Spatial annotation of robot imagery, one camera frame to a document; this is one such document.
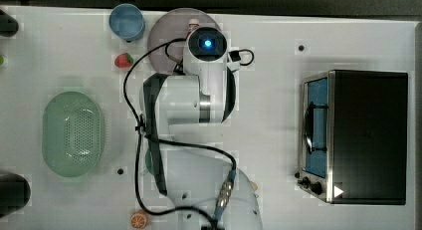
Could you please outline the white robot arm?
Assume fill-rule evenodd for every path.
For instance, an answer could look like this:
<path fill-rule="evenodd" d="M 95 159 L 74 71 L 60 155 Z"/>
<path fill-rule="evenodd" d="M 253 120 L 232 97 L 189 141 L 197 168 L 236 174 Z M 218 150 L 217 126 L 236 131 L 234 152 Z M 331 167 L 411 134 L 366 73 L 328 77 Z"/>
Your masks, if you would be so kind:
<path fill-rule="evenodd" d="M 213 27 L 187 36 L 182 76 L 143 83 L 142 110 L 151 170 L 160 194 L 180 212 L 177 230 L 263 230 L 251 181 L 233 160 L 206 156 L 207 145 L 178 142 L 173 125 L 223 122 L 236 98 L 226 37 Z"/>

